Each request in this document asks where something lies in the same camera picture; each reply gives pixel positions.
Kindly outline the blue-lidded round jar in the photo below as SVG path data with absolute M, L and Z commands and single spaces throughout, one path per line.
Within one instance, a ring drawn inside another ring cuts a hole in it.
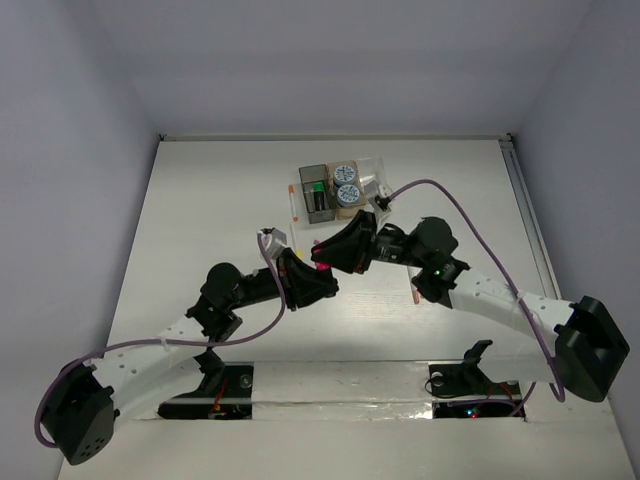
M 333 168 L 333 182 L 337 187 L 343 185 L 354 185 L 357 180 L 357 170 L 347 164 L 341 164 Z
M 361 204 L 362 194 L 356 185 L 343 185 L 336 190 L 336 201 L 341 208 L 350 208 Z

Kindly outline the black green highlighter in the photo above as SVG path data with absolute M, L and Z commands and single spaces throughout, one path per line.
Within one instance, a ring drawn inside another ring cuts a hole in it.
M 327 209 L 325 203 L 325 188 L 322 181 L 313 184 L 313 201 L 316 212 L 325 211 Z

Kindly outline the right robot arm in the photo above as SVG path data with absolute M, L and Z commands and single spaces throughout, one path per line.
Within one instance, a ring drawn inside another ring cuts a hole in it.
M 630 346 L 598 299 L 578 302 L 521 292 L 493 280 L 454 257 L 458 242 L 447 222 L 424 217 L 410 232 L 360 211 L 340 232 L 314 245 L 311 258 L 347 274 L 363 274 L 374 261 L 410 266 L 411 280 L 425 300 L 479 315 L 542 341 L 544 365 L 573 395 L 601 402 L 617 377 Z

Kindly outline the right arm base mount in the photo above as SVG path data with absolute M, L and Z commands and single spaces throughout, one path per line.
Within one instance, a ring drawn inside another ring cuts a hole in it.
M 435 419 L 484 419 L 524 416 L 519 384 L 495 383 L 471 364 L 429 366 L 424 390 L 432 398 Z

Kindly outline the black pink highlighter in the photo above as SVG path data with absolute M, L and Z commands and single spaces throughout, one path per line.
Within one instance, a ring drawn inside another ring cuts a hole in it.
M 317 264 L 316 265 L 317 276 L 323 281 L 328 281 L 333 278 L 332 270 L 329 265 Z

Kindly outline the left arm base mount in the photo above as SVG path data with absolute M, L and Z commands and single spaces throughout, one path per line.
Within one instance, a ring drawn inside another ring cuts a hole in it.
M 253 417 L 253 364 L 227 364 L 206 375 L 199 387 L 163 402 L 164 420 L 250 420 Z

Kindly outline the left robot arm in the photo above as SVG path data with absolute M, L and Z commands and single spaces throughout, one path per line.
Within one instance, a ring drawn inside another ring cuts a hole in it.
M 186 369 L 195 392 L 209 395 L 221 383 L 215 351 L 242 345 L 272 330 L 288 311 L 308 307 L 339 291 L 330 269 L 317 269 L 284 249 L 266 267 L 243 274 L 231 263 L 214 265 L 196 303 L 158 335 L 112 344 L 65 365 L 40 400 L 34 418 L 36 440 L 61 452 L 67 462 L 88 461 L 106 446 L 116 427 L 157 402 L 168 376 Z M 277 299 L 276 317 L 243 338 L 236 310 Z

